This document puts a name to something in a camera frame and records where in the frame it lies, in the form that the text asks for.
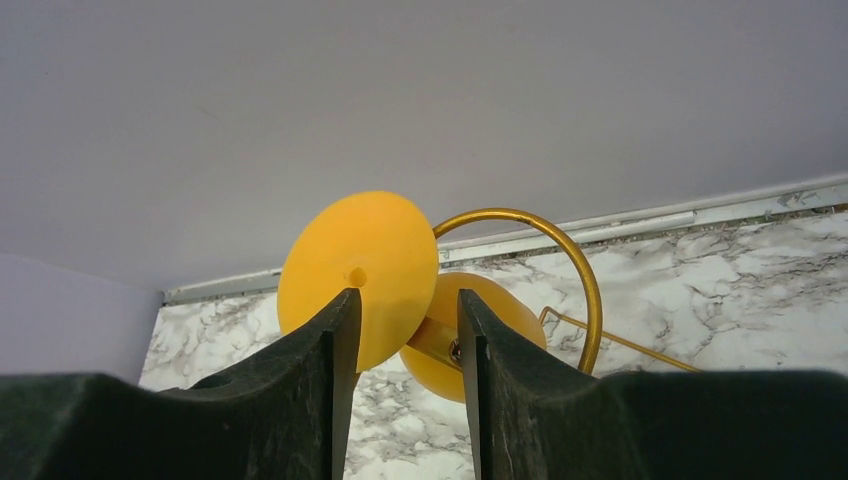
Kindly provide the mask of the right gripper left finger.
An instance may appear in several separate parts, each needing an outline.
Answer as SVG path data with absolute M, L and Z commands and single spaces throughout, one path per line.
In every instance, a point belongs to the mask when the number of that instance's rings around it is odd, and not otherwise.
M 361 299 L 318 314 L 187 389 L 100 373 L 1 379 L 5 479 L 339 479 Z

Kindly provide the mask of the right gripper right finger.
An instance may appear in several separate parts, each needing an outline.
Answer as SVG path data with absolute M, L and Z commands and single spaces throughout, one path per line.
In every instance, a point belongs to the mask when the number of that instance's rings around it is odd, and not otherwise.
M 827 371 L 595 378 L 458 295 L 479 479 L 843 479 L 847 379 Z

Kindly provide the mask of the yellow wine glass top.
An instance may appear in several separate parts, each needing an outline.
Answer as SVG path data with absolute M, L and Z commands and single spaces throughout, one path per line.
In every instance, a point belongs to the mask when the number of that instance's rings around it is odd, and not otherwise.
M 540 320 L 505 288 L 476 274 L 440 272 L 426 216 L 392 192 L 345 197 L 301 232 L 279 279 L 281 333 L 304 325 L 346 288 L 359 289 L 362 304 L 357 372 L 397 353 L 419 384 L 447 400 L 464 402 L 461 373 L 405 343 L 425 318 L 455 329 L 460 290 L 474 291 L 506 325 L 547 346 Z

